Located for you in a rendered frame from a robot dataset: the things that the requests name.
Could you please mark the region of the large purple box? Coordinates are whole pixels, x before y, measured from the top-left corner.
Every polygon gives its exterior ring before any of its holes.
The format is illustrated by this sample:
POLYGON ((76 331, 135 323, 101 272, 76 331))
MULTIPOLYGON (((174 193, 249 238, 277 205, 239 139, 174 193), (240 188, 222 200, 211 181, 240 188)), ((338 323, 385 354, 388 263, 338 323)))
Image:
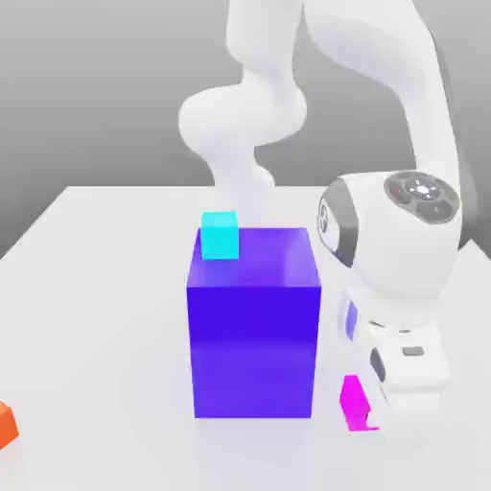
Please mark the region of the large purple box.
POLYGON ((309 233, 242 228, 236 260, 204 260, 187 280, 197 418, 312 414, 321 283, 309 233))

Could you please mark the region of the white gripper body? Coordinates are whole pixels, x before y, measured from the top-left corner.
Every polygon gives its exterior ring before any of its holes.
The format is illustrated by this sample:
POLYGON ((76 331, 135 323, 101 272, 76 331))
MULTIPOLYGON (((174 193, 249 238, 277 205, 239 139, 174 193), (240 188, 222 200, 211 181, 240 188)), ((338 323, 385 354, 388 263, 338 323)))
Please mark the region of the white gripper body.
POLYGON ((393 392, 381 386, 368 396, 366 422, 377 427, 391 446, 424 446, 437 426, 441 394, 438 391, 393 392))

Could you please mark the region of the small magenta cube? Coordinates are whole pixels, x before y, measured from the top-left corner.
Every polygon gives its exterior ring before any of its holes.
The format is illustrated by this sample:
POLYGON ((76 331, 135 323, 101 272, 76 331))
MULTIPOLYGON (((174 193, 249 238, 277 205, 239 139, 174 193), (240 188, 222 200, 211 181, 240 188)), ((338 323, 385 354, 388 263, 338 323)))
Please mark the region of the small magenta cube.
POLYGON ((372 408, 357 375, 344 376, 339 403, 349 432, 374 432, 380 429, 369 422, 372 408))

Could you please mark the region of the small orange cube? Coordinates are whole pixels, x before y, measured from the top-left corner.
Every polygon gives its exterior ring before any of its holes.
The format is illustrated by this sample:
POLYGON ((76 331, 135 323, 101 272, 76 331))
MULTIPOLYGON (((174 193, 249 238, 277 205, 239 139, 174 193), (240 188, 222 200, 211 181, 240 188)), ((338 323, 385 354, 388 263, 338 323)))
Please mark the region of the small orange cube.
POLYGON ((0 450, 12 443, 19 436, 19 431, 12 409, 0 401, 0 450))

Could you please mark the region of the small cyan cube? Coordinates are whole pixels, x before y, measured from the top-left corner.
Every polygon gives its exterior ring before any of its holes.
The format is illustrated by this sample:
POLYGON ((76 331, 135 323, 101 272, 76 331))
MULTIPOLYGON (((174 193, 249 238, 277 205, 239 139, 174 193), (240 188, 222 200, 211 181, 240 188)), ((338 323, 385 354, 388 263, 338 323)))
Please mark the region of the small cyan cube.
POLYGON ((237 260, 239 225, 235 211, 203 212, 200 227, 203 260, 237 260))

